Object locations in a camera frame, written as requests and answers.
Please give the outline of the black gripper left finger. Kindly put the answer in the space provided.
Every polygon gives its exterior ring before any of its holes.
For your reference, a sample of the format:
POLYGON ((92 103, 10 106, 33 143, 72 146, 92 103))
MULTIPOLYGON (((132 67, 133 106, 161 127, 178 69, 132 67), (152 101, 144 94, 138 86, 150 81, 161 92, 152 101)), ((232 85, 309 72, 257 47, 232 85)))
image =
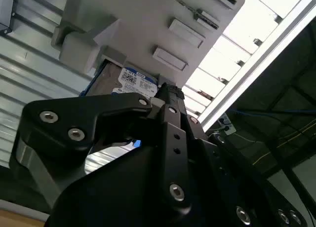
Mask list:
POLYGON ((71 184, 138 148, 166 154, 175 141, 172 86, 159 102, 137 93, 34 101, 22 110, 13 159, 53 210, 71 184))

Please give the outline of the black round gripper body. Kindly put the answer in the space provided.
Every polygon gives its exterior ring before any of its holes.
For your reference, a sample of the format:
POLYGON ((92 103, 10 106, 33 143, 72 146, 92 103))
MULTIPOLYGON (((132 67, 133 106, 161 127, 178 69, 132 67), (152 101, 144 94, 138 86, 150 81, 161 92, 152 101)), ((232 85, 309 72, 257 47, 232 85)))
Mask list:
POLYGON ((305 227, 307 221, 226 139, 166 154, 138 148, 71 184, 50 227, 305 227))

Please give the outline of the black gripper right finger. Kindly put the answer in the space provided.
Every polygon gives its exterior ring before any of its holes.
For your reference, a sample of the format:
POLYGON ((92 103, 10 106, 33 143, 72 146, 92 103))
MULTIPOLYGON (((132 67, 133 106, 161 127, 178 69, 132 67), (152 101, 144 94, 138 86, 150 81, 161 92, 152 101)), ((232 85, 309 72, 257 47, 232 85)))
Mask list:
POLYGON ((218 146, 209 142, 197 119, 187 114, 184 93, 172 86, 172 107, 176 110, 176 125, 172 127, 172 165, 180 174, 189 173, 189 161, 197 174, 222 174, 223 160, 218 146))

